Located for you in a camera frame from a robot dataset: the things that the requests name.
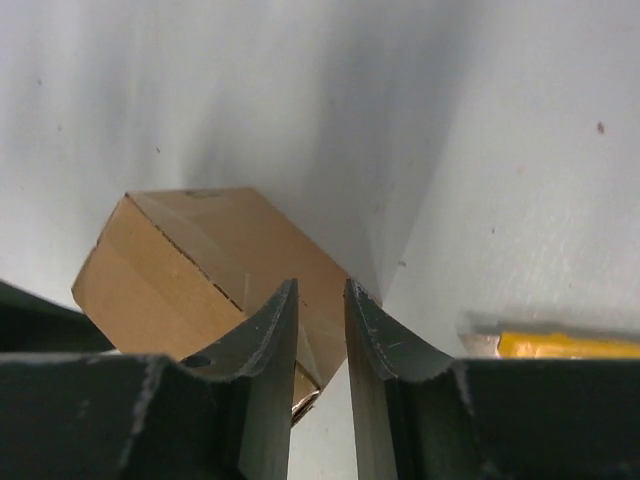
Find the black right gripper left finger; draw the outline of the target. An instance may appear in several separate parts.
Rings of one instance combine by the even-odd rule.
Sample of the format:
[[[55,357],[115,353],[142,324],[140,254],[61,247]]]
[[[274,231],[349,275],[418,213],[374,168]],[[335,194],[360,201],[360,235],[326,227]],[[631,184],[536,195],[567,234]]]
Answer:
[[[5,479],[283,479],[298,286],[204,350],[1,352]]]

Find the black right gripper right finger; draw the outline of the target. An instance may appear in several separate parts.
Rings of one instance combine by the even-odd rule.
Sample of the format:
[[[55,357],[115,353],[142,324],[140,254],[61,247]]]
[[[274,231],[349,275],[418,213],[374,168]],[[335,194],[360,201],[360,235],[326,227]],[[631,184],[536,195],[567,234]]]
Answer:
[[[453,358],[344,290],[362,479],[635,479],[635,360]]]

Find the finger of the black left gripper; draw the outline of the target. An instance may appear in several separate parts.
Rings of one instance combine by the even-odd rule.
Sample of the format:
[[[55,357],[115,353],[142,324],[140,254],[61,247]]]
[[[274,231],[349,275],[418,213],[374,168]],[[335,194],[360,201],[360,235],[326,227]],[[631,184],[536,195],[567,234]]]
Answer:
[[[115,347],[84,314],[1,282],[1,352],[106,352]]]

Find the yellow utility knife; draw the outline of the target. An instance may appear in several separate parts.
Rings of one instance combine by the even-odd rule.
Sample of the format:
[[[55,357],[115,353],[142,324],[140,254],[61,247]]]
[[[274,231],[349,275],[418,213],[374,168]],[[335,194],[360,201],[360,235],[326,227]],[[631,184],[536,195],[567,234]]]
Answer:
[[[470,356],[498,359],[637,359],[639,330],[560,319],[467,312],[456,333]]]

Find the brown cardboard express box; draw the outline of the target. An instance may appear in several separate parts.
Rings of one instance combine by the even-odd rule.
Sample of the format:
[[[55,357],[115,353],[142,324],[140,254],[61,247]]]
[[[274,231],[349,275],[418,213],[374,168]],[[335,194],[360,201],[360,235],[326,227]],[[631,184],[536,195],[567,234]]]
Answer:
[[[347,272],[251,188],[126,193],[72,287],[122,353],[182,360],[298,283],[292,413],[302,417],[346,357]]]

